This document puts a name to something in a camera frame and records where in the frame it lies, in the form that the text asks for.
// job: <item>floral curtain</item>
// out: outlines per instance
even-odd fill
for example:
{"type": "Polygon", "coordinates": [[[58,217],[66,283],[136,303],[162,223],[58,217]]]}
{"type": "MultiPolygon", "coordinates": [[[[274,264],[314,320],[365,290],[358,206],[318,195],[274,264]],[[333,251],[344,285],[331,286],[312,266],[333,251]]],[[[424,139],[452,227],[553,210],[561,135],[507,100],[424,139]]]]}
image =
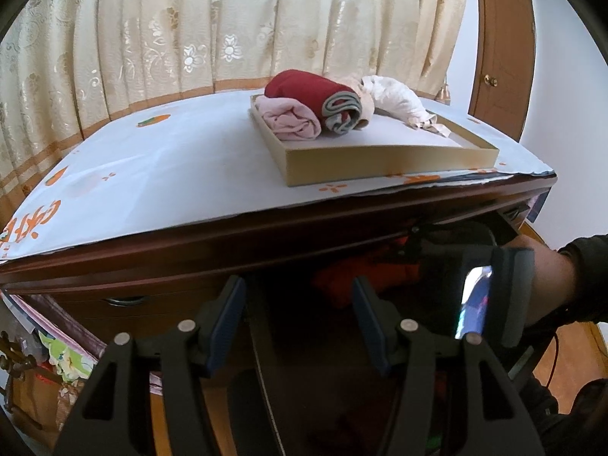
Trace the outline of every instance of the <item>floral curtain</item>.
{"type": "Polygon", "coordinates": [[[84,138],[287,68],[435,97],[466,0],[30,0],[0,47],[0,224],[84,138]]]}

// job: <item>cardboard tray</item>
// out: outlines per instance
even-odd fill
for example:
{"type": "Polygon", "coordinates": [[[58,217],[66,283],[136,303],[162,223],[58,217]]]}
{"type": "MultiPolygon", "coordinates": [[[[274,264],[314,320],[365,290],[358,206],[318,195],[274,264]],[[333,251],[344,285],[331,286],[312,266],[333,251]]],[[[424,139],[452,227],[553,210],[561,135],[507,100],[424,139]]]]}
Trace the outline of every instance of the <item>cardboard tray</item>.
{"type": "Polygon", "coordinates": [[[310,141],[281,141],[255,106],[250,113],[288,187],[453,169],[492,168],[499,150],[463,126],[437,115],[452,135],[414,130],[394,118],[375,115],[363,130],[310,141]]]}

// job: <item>silver bolt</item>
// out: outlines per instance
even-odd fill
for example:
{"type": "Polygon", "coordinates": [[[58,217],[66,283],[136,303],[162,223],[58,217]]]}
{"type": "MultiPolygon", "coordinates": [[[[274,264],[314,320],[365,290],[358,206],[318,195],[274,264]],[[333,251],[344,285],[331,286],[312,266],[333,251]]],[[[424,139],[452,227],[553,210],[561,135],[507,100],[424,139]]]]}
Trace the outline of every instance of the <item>silver bolt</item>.
{"type": "Polygon", "coordinates": [[[414,331],[418,330],[418,323],[411,318],[405,318],[401,321],[401,324],[399,324],[401,326],[401,329],[403,329],[405,332],[407,333],[413,333],[414,331]]]}
{"type": "Polygon", "coordinates": [[[473,346],[480,345],[481,341],[483,341],[483,338],[481,337],[481,335],[477,334],[476,332],[466,333],[464,335],[464,339],[466,339],[467,343],[469,343],[470,345],[473,345],[473,346]]]}
{"type": "Polygon", "coordinates": [[[114,337],[114,342],[120,347],[126,345],[129,341],[131,341],[131,336],[128,332],[119,332],[114,337]]]}
{"type": "Polygon", "coordinates": [[[178,325],[177,328],[182,331],[182,333],[189,333],[190,331],[193,331],[194,328],[196,327],[196,322],[194,322],[192,319],[187,318],[186,320],[181,321],[178,325]]]}

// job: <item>brown door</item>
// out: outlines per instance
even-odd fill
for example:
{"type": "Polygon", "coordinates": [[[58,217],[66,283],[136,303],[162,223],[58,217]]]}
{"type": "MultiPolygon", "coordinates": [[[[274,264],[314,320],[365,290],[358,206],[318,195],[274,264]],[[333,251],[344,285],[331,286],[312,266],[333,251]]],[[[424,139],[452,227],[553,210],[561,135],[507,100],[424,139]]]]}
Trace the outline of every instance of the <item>brown door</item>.
{"type": "Polygon", "coordinates": [[[531,0],[479,0],[477,72],[469,113],[519,140],[534,72],[531,0]]]}

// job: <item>pink rolled cloth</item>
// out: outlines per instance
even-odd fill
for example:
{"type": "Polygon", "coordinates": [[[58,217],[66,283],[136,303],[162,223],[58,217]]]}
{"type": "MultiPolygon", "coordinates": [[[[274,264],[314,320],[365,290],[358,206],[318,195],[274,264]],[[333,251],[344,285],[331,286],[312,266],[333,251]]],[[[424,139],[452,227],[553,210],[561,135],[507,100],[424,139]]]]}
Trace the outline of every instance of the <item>pink rolled cloth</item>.
{"type": "Polygon", "coordinates": [[[297,100],[258,96],[255,105],[279,140],[313,140],[321,133],[318,118],[297,100]]]}

